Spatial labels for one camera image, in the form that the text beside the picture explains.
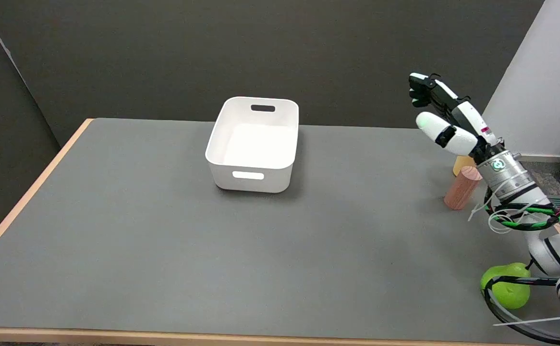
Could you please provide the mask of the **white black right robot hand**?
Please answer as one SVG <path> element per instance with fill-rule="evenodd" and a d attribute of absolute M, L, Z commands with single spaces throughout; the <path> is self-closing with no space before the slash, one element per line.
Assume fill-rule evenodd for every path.
<path fill-rule="evenodd" d="M 459 97 L 439 75 L 410 73 L 409 86 L 414 107 L 435 110 L 420 112 L 415 122 L 438 146 L 457 156 L 469 156 L 477 165 L 505 151 L 503 140 L 495 136 L 470 97 Z"/>

